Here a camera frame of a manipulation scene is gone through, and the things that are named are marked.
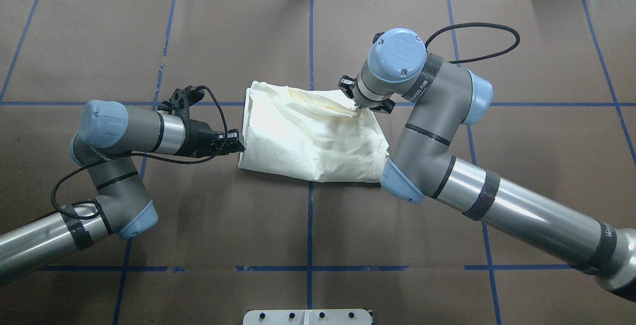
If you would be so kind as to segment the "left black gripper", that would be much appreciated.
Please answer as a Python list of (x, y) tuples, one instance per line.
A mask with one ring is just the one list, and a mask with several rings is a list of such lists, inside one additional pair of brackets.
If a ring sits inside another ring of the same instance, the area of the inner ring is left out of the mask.
[(227, 132), (216, 132), (209, 124), (197, 120), (189, 120), (185, 126), (186, 137), (177, 157), (203, 158), (242, 153), (245, 146), (240, 142), (240, 130), (229, 129)]

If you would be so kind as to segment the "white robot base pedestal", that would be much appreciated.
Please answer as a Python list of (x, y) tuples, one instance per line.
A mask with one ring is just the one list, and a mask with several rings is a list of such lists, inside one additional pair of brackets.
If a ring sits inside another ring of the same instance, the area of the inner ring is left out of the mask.
[(374, 325), (367, 309), (254, 310), (243, 316), (243, 325)]

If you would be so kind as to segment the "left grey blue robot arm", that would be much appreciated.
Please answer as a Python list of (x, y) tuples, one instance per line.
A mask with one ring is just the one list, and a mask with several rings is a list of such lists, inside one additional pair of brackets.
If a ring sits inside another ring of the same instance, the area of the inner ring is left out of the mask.
[(245, 150), (240, 130), (217, 132), (191, 119), (194, 104), (174, 95), (157, 110), (93, 100), (82, 111), (70, 154), (97, 191), (89, 200), (61, 204), (59, 181), (51, 193), (52, 214), (1, 237), (3, 286), (112, 234), (129, 240), (159, 220), (133, 157), (198, 164)]

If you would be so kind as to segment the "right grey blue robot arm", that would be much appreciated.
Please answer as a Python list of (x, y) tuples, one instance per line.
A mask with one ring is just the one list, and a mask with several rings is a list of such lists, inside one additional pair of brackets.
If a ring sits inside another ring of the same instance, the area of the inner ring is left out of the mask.
[(477, 123), (493, 98), (491, 83), (427, 51), (415, 31), (375, 35), (348, 95), (390, 113), (399, 95), (413, 103), (381, 177), (402, 200), (423, 198), (452, 207), (593, 276), (613, 295), (635, 300), (635, 231), (586, 216), (497, 173), (462, 160), (449, 146), (462, 124)]

